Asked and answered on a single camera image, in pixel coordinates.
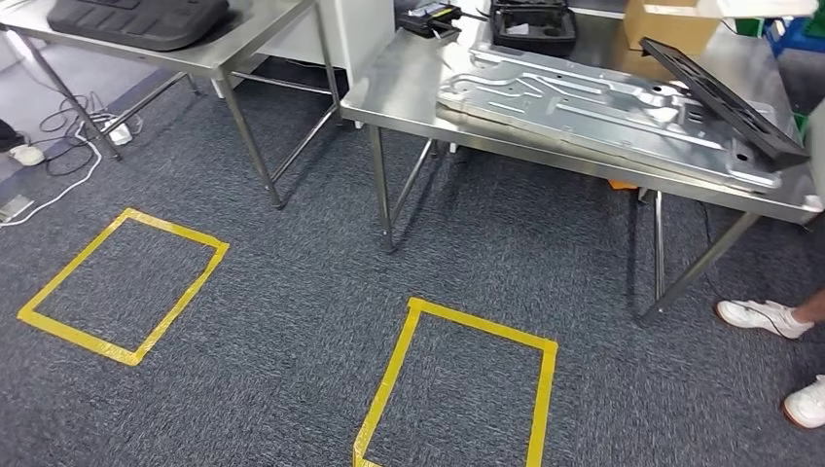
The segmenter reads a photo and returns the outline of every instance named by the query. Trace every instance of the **electrical wire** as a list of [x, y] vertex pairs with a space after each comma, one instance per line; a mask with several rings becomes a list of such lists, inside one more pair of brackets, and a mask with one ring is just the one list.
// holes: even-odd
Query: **electrical wire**
[[734, 30], [734, 29], [733, 29], [733, 28], [732, 28], [732, 27], [728, 24], [728, 22], [727, 22], [727, 21], [725, 21], [724, 19], [722, 19], [722, 21], [720, 21], [720, 22], [722, 22], [722, 24], [725, 24], [725, 27], [727, 27], [729, 31], [733, 32], [733, 33], [734, 33], [734, 34], [736, 34], [736, 35], [738, 35], [738, 34], [739, 34], [739, 33], [738, 33], [738, 32], [736, 32], [736, 31], [735, 31], [735, 30]]
[[286, 62], [287, 63], [292, 63], [293, 65], [302, 66], [303, 68], [319, 68], [319, 69], [322, 69], [322, 70], [327, 69], [325, 66], [316, 65], [314, 63], [303, 63], [303, 62], [300, 62], [300, 61], [297, 61], [297, 60], [293, 60], [292, 58], [287, 58]]
[[[707, 206], [705, 206], [704, 203], [699, 201], [699, 200], [697, 200], [697, 204], [699, 205], [699, 207], [701, 207], [701, 212], [704, 215], [704, 236], [707, 240], [707, 245], [710, 246], [710, 244], [713, 241], [712, 241], [712, 238], [711, 238], [712, 234], [711, 234], [711, 231], [710, 231], [710, 216], [708, 215], [708, 212], [707, 212]], [[705, 282], [707, 282], [707, 285], [710, 286], [710, 289], [713, 291], [714, 294], [716, 294], [716, 297], [719, 300], [727, 300], [727, 298], [725, 296], [723, 296], [722, 294], [719, 293], [719, 289], [716, 288], [716, 285], [710, 280], [710, 277], [707, 276], [707, 272], [705, 272], [703, 274], [703, 276], [704, 276]], [[799, 341], [798, 339], [793, 339], [793, 338], [790, 338], [788, 336], [785, 336], [782, 333], [782, 331], [779, 330], [779, 327], [776, 326], [776, 323], [773, 321], [773, 319], [770, 316], [768, 316], [767, 314], [763, 313], [762, 311], [760, 311], [760, 310], [758, 310], [758, 309], [756, 309], [752, 306], [747, 306], [747, 305], [741, 305], [741, 306], [747, 308], [750, 311], [753, 311], [757, 314], [761, 314], [762, 316], [764, 316], [765, 319], [767, 319], [768, 322], [771, 323], [771, 326], [773, 326], [773, 328], [776, 330], [776, 333], [779, 334], [780, 336], [782, 336], [783, 338], [785, 338], [789, 341]], [[825, 343], [825, 342], [822, 342], [822, 341], [801, 341], [801, 343], [822, 344], [822, 343]]]
[[[707, 213], [707, 206], [704, 205], [703, 202], [697, 201], [697, 204], [701, 208], [701, 212], [704, 215], [704, 238], [707, 242], [707, 247], [709, 248], [710, 245], [713, 243], [713, 235], [710, 231], [710, 216]], [[704, 281], [707, 282], [707, 285], [710, 287], [710, 290], [716, 295], [719, 300], [726, 300], [725, 296], [719, 293], [719, 289], [716, 288], [716, 285], [710, 280], [708, 277], [707, 272], [703, 274]]]
[[32, 73], [32, 71], [31, 71], [31, 70], [29, 70], [29, 69], [28, 69], [28, 67], [26, 66], [26, 64], [25, 64], [25, 62], [26, 62], [25, 57], [24, 57], [24, 56], [20, 56], [20, 55], [18, 55], [18, 51], [17, 51], [14, 47], [9, 47], [9, 49], [11, 49], [11, 50], [12, 50], [12, 53], [15, 55], [15, 58], [18, 60], [18, 62], [19, 62], [19, 64], [20, 64], [20, 67], [23, 69], [23, 72], [25, 72], [25, 74], [26, 74], [26, 75], [28, 75], [28, 77], [29, 77], [29, 78], [31, 78], [31, 81], [33, 81], [33, 82], [37, 83], [38, 85], [40, 85], [40, 86], [42, 86], [42, 87], [46, 88], [47, 90], [50, 90], [50, 91], [52, 91], [52, 92], [57, 92], [58, 94], [60, 94], [60, 95], [62, 95], [62, 96], [64, 96], [64, 97], [65, 97], [65, 94], [64, 94], [64, 93], [62, 93], [62, 92], [60, 92], [59, 90], [57, 90], [57, 89], [55, 89], [55, 88], [53, 88], [53, 87], [51, 87], [51, 86], [47, 85], [46, 83], [44, 83], [44, 82], [40, 81], [40, 78], [36, 77], [36, 76], [34, 75], [34, 73]]
[[[37, 80], [32, 75], [32, 73], [26, 68], [25, 64], [23, 64], [22, 67], [23, 67], [24, 70], [26, 70], [26, 74], [28, 74], [29, 77], [32, 78], [32, 80], [35, 83], [43, 86], [44, 88], [46, 88], [48, 90], [52, 90], [54, 92], [59, 93], [60, 95], [63, 95], [62, 92], [59, 92], [58, 90], [55, 90], [54, 88], [49, 87], [49, 86], [43, 84], [42, 82], [40, 82], [39, 80]], [[78, 104], [80, 104], [80, 106], [83, 107], [83, 109], [87, 113], [89, 113], [92, 120], [95, 121], [96, 123], [105, 123], [107, 121], [116, 119], [118, 117], [115, 114], [106, 112], [106, 106], [105, 106], [105, 104], [103, 104], [103, 100], [100, 98], [100, 96], [95, 91], [91, 91], [88, 96], [82, 95], [82, 94], [75, 94], [74, 98], [75, 98], [75, 100], [78, 101]], [[87, 164], [89, 164], [89, 162], [91, 162], [91, 160], [94, 159], [94, 152], [90, 152], [89, 157], [86, 158], [80, 165], [78, 165], [76, 167], [73, 167], [69, 170], [64, 170], [64, 171], [60, 172], [60, 171], [55, 171], [55, 170], [52, 169], [52, 162], [54, 162], [55, 160], [67, 155], [68, 153], [70, 153], [71, 151], [73, 151], [77, 148], [88, 147], [88, 145], [84, 141], [81, 141], [81, 140], [78, 140], [79, 142], [73, 142], [72, 141], [73, 139], [77, 139], [77, 138], [74, 138], [72, 136], [72, 133], [74, 131], [74, 128], [76, 126], [78, 126], [78, 124], [81, 123], [81, 119], [80, 119], [80, 116], [77, 115], [77, 111], [74, 109], [74, 106], [69, 101], [69, 98], [64, 97], [63, 100], [60, 101], [60, 104], [57, 106], [57, 109], [58, 110], [56, 112], [53, 112], [53, 113], [49, 114], [45, 119], [43, 119], [39, 123], [39, 128], [44, 133], [55, 133], [55, 132], [63, 130], [64, 131], [63, 135], [58, 136], [58, 137], [54, 137], [54, 138], [44, 138], [44, 139], [40, 139], [40, 140], [37, 140], [37, 141], [31, 141], [31, 138], [27, 137], [27, 139], [28, 139], [27, 144], [29, 144], [30, 146], [34, 146], [34, 145], [37, 145], [37, 144], [52, 142], [52, 141], [59, 141], [59, 140], [67, 141], [69, 145], [64, 151], [57, 154], [56, 156], [45, 157], [43, 162], [42, 162], [42, 164], [44, 165], [44, 168], [46, 170], [46, 173], [48, 175], [50, 175], [52, 177], [63, 177], [63, 176], [66, 176], [66, 175], [71, 175], [71, 174], [81, 170], [82, 168], [84, 168]], [[68, 117], [72, 113], [75, 114], [73, 119]], [[137, 134], [140, 134], [140, 132], [143, 130], [144, 121], [143, 121], [143, 118], [141, 118], [139, 115], [135, 115], [134, 118], [137, 120], [137, 128], [136, 129], [130, 128], [129, 132], [132, 135], [137, 135]], [[60, 120], [58, 120], [56, 123], [50, 125], [51, 121], [53, 121], [55, 119], [60, 119]]]
[[9, 5], [6, 5], [5, 3], [3, 3], [2, 1], [0, 1], [0, 11], [3, 11], [3, 10], [11, 10], [12, 8], [16, 7], [17, 5], [22, 5], [22, 4], [24, 4], [24, 3], [28, 2], [28, 1], [30, 1], [30, 0], [17, 0], [17, 2], [15, 2], [15, 3], [10, 3]]
[[80, 179], [77, 182], [69, 185], [65, 190], [63, 190], [59, 195], [57, 195], [51, 201], [45, 202], [45, 203], [37, 206], [33, 211], [29, 212], [26, 217], [20, 219], [19, 221], [0, 223], [0, 229], [5, 228], [5, 227], [19, 226], [21, 224], [26, 223], [35, 214], [42, 211], [43, 209], [46, 209], [47, 207], [51, 206], [52, 204], [55, 204], [56, 202], [60, 201], [61, 199], [63, 199], [63, 197], [65, 197], [67, 194], [69, 194], [69, 192], [71, 192], [75, 188], [83, 185], [84, 183], [86, 183], [91, 178], [91, 175], [94, 174], [94, 170], [97, 169], [97, 166], [100, 165], [100, 162], [103, 160], [103, 156], [100, 154], [100, 151], [97, 149], [97, 147], [94, 146], [94, 144], [91, 141], [89, 141], [88, 139], [86, 139], [86, 137], [83, 136], [82, 130], [83, 130], [83, 124], [81, 124], [78, 127], [77, 131], [75, 132], [75, 137], [77, 139], [83, 141], [84, 144], [87, 144], [89, 146], [89, 148], [91, 149], [92, 153], [97, 157], [97, 160], [94, 162], [94, 164], [89, 169], [89, 173], [87, 173], [86, 176], [83, 177], [82, 179]]

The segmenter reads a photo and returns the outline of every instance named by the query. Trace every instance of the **white cable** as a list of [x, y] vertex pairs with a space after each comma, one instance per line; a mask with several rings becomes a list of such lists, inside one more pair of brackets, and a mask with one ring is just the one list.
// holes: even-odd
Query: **white cable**
[[100, 154], [100, 151], [97, 150], [97, 147], [94, 146], [94, 144], [92, 144], [91, 141], [87, 140], [81, 134], [82, 129], [83, 129], [83, 124], [80, 124], [80, 126], [78, 126], [77, 131], [75, 131], [75, 137], [78, 138], [79, 140], [83, 141], [84, 143], [86, 143], [91, 148], [91, 151], [94, 152], [94, 155], [97, 156], [97, 160], [94, 162], [94, 164], [91, 165], [91, 168], [89, 169], [89, 173], [87, 173], [86, 176], [83, 177], [82, 179], [80, 179], [77, 182], [69, 185], [68, 188], [63, 190], [63, 193], [61, 193], [60, 195], [57, 195], [57, 198], [52, 199], [51, 201], [49, 201], [45, 204], [41, 204], [41, 205], [37, 206], [36, 209], [29, 212], [28, 215], [26, 217], [24, 217], [23, 219], [20, 219], [19, 221], [14, 221], [14, 222], [0, 223], [0, 229], [2, 229], [4, 227], [19, 226], [20, 224], [28, 221], [29, 219], [31, 219], [31, 217], [33, 215], [37, 214], [38, 212], [40, 212], [43, 209], [46, 209], [47, 207], [51, 206], [52, 204], [55, 204], [56, 202], [60, 201], [63, 197], [66, 196], [66, 194], [68, 194], [69, 192], [74, 190], [76, 187], [84, 184], [87, 180], [89, 180], [91, 178], [91, 175], [94, 173], [94, 170], [97, 168], [98, 165], [100, 165], [100, 161], [103, 160], [103, 156]]

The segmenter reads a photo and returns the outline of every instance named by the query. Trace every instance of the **black device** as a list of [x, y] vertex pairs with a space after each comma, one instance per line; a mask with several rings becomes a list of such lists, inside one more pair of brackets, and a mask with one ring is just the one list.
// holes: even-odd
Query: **black device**
[[0, 153], [5, 153], [22, 144], [25, 144], [23, 135], [16, 132], [11, 125], [0, 120]]
[[458, 32], [452, 25], [454, 19], [461, 18], [461, 9], [447, 3], [430, 3], [410, 10], [398, 17], [398, 24], [412, 34], [424, 37], [443, 37]]

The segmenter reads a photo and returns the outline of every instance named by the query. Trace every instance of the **black tray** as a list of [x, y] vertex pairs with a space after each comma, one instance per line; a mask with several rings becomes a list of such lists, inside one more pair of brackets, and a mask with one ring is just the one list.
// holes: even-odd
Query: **black tray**
[[[492, 43], [520, 51], [568, 56], [576, 45], [576, 16], [566, 7], [504, 7], [490, 10]], [[527, 24], [525, 34], [508, 33], [512, 24]]]
[[799, 143], [783, 133], [728, 87], [713, 78], [678, 49], [647, 37], [639, 41], [644, 55], [652, 55], [690, 90], [691, 96], [716, 112], [767, 156], [770, 171], [800, 165], [808, 155]]
[[496, 7], [566, 7], [566, 0], [492, 0], [490, 9]]

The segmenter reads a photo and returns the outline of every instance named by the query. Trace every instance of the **black cable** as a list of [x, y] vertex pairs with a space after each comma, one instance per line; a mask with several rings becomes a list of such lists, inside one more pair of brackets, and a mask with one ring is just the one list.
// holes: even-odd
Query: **black cable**
[[725, 20], [723, 20], [723, 19], [722, 19], [722, 21], [721, 21], [721, 22], [722, 22], [722, 24], [725, 24], [725, 27], [727, 27], [729, 31], [733, 32], [733, 33], [734, 33], [735, 35], [737, 35], [737, 36], [739, 35], [739, 33], [738, 33], [738, 32], [736, 32], [733, 28], [731, 28], [731, 26], [728, 24], [728, 22], [727, 22], [727, 21], [725, 21]]
[[[705, 206], [703, 202], [697, 201], [697, 204], [701, 208], [701, 212], [704, 215], [704, 238], [707, 242], [707, 247], [709, 248], [713, 243], [713, 235], [710, 232], [710, 216], [707, 213], [707, 206]], [[725, 296], [719, 293], [719, 289], [716, 288], [716, 285], [710, 280], [710, 277], [707, 276], [707, 271], [702, 275], [704, 276], [705, 282], [707, 282], [707, 285], [710, 287], [710, 290], [716, 295], [716, 298], [719, 300], [726, 300]]]
[[18, 52], [15, 50], [14, 47], [11, 47], [11, 49], [13, 50], [13, 53], [15, 54], [15, 58], [17, 60], [19, 60], [20, 67], [23, 69], [25, 74], [28, 75], [29, 78], [31, 78], [31, 81], [33, 81], [33, 82], [37, 83], [38, 85], [46, 88], [47, 90], [50, 90], [52, 92], [57, 92], [58, 94], [65, 97], [66, 94], [60, 92], [59, 90], [56, 90], [55, 88], [52, 88], [51, 86], [47, 85], [46, 83], [40, 81], [40, 79], [38, 77], [34, 76], [34, 73], [32, 73], [31, 70], [29, 70], [28, 67], [25, 65], [25, 57], [24, 56], [19, 56]]
[[17, 5], [22, 5], [30, 0], [19, 0], [17, 3], [13, 3], [11, 5], [3, 5], [3, 8], [0, 10], [11, 10], [12, 8], [16, 7]]
[[474, 19], [474, 20], [476, 20], [476, 21], [487, 22], [487, 20], [489, 19], [489, 15], [485, 15], [484, 13], [482, 13], [482, 12], [481, 12], [481, 10], [479, 10], [479, 8], [478, 8], [478, 7], [476, 7], [476, 11], [477, 11], [477, 12], [479, 12], [479, 13], [481, 14], [481, 16], [480, 16], [480, 17], [477, 17], [477, 16], [475, 16], [475, 15], [471, 15], [471, 14], [469, 14], [469, 13], [464, 13], [464, 12], [461, 12], [461, 15], [462, 15], [463, 17], [472, 18], [472, 19]]
[[[56, 159], [62, 158], [63, 156], [69, 154], [70, 152], [72, 152], [72, 151], [74, 151], [75, 149], [78, 149], [78, 148], [86, 148], [86, 149], [89, 150], [89, 153], [90, 153], [89, 157], [86, 158], [85, 161], [81, 162], [79, 165], [75, 166], [74, 168], [71, 168], [71, 169], [63, 171], [63, 172], [54, 172], [54, 171], [52, 171], [51, 166], [50, 166], [51, 162], [53, 162]], [[79, 144], [72, 145], [71, 147], [69, 147], [68, 149], [66, 149], [62, 153], [58, 154], [57, 156], [54, 156], [53, 158], [44, 160], [44, 167], [46, 168], [46, 173], [49, 174], [52, 177], [65, 177], [66, 175], [71, 175], [71, 174], [77, 172], [78, 170], [82, 169], [83, 167], [87, 166], [89, 164], [89, 162], [91, 162], [92, 159], [94, 159], [94, 151], [86, 143], [79, 143]]]
[[35, 144], [48, 143], [50, 141], [57, 141], [57, 140], [65, 138], [65, 136], [55, 136], [54, 138], [43, 138], [43, 139], [38, 139], [37, 141], [32, 141], [31, 138], [28, 135], [25, 135], [25, 138], [26, 138], [26, 144], [27, 145], [34, 146]]
[[[710, 244], [713, 241], [712, 241], [712, 234], [711, 234], [711, 231], [710, 231], [710, 216], [708, 215], [708, 212], [707, 212], [707, 206], [705, 206], [704, 203], [699, 201], [699, 200], [697, 200], [697, 203], [699, 204], [699, 207], [701, 207], [701, 212], [704, 215], [704, 236], [707, 240], [707, 245], [710, 246]], [[710, 286], [713, 293], [716, 294], [716, 297], [719, 300], [722, 300], [722, 301], [726, 300], [726, 297], [723, 296], [722, 294], [720, 294], [719, 290], [716, 288], [716, 285], [714, 285], [713, 282], [711, 282], [710, 277], [707, 276], [707, 272], [705, 272], [703, 274], [703, 276], [704, 276], [704, 280], [707, 282], [707, 285]], [[773, 328], [776, 330], [776, 333], [779, 334], [780, 336], [782, 336], [783, 338], [789, 340], [789, 341], [799, 341], [799, 342], [803, 342], [803, 343], [817, 343], [817, 344], [825, 343], [825, 342], [820, 342], [820, 341], [805, 342], [805, 341], [800, 341], [799, 338], [796, 338], [796, 339], [789, 338], [788, 336], [785, 336], [779, 330], [779, 327], [776, 326], [776, 323], [773, 321], [773, 319], [771, 319], [770, 316], [764, 314], [762, 311], [760, 311], [760, 310], [758, 310], [754, 307], [747, 306], [747, 305], [741, 305], [741, 306], [743, 306], [743, 307], [745, 307], [745, 308], [747, 308], [747, 309], [749, 309], [749, 310], [751, 310], [755, 313], [758, 313], [758, 314], [761, 314], [762, 316], [764, 316], [771, 323], [771, 326], [773, 326]]]
[[[87, 111], [88, 111], [88, 109], [89, 109], [89, 98], [84, 96], [84, 95], [76, 95], [75, 98], [78, 100], [78, 103], [81, 104], [81, 107], [83, 107], [84, 109], [87, 109]], [[85, 104], [81, 103], [81, 101], [80, 101], [81, 98], [86, 100]], [[64, 98], [62, 101], [60, 101], [60, 105], [57, 106], [57, 109], [59, 109], [59, 110], [49, 114], [48, 116], [46, 116], [45, 119], [40, 121], [40, 130], [43, 131], [44, 133], [54, 133], [56, 131], [60, 131], [64, 128], [66, 128], [67, 125], [70, 125], [69, 124], [69, 118], [66, 117], [66, 114], [68, 114], [69, 112], [75, 112], [75, 109], [74, 109], [74, 107], [72, 107], [71, 103], [69, 102], [69, 99]], [[62, 121], [59, 122], [58, 124], [56, 124], [55, 126], [46, 127], [46, 123], [49, 122], [51, 119], [54, 119], [56, 117], [61, 117]], [[75, 116], [75, 120], [72, 121], [71, 125], [74, 125], [77, 122], [77, 120], [78, 120], [78, 117]]]

